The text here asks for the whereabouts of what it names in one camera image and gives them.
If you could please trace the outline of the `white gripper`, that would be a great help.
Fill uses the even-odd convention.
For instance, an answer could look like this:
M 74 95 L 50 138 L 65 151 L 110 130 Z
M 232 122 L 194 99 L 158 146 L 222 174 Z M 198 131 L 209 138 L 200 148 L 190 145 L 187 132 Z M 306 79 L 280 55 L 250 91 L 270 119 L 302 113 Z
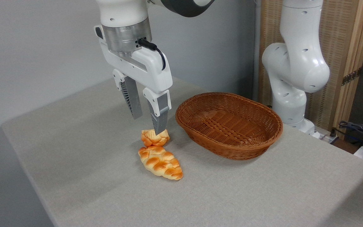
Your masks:
M 165 131 L 168 111 L 172 108 L 168 89 L 173 85 L 169 65 L 162 69 L 162 57 L 165 58 L 166 55 L 141 47 L 130 56 L 119 56 L 109 50 L 102 26 L 95 26 L 95 34 L 105 60 L 114 68 L 117 89 L 122 92 L 132 117 L 137 119 L 143 115 L 136 84 L 138 82 L 146 87 L 143 95 L 147 99 L 155 134 Z

